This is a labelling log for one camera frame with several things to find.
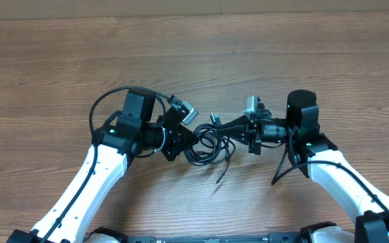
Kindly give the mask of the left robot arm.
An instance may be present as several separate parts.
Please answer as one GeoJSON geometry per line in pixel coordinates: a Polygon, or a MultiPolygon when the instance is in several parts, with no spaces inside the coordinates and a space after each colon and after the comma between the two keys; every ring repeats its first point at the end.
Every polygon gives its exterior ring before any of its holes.
{"type": "Polygon", "coordinates": [[[125,242],[119,232],[87,229],[105,197],[127,172],[135,158],[163,153],[173,161],[197,143],[187,129],[198,115],[188,102],[137,86],[127,86],[122,109],[100,128],[92,124],[91,146],[82,167],[52,209],[29,232],[14,230],[8,242],[125,242]]]}

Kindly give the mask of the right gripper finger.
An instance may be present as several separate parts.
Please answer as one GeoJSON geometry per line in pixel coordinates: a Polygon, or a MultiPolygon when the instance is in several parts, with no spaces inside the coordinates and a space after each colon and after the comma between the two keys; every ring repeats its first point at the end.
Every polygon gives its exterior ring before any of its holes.
{"type": "Polygon", "coordinates": [[[253,124],[225,124],[218,128],[218,134],[248,145],[253,138],[253,124]]]}
{"type": "Polygon", "coordinates": [[[242,115],[226,124],[222,124],[218,127],[219,130],[225,129],[244,129],[249,124],[249,119],[242,115]]]}

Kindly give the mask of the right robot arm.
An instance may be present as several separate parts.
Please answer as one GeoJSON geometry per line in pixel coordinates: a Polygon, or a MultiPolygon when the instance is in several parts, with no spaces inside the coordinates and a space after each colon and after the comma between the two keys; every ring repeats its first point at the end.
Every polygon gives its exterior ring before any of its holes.
{"type": "Polygon", "coordinates": [[[389,196],[378,190],[321,133],[317,97],[294,90],[286,102],[286,117],[273,118],[259,97],[250,97],[244,115],[218,127],[220,135],[245,144],[260,154],[263,147],[283,144],[283,159],[291,168],[277,169],[272,183],[296,169],[319,184],[353,221],[353,233],[325,221],[302,227],[289,242],[389,242],[389,196]]]}

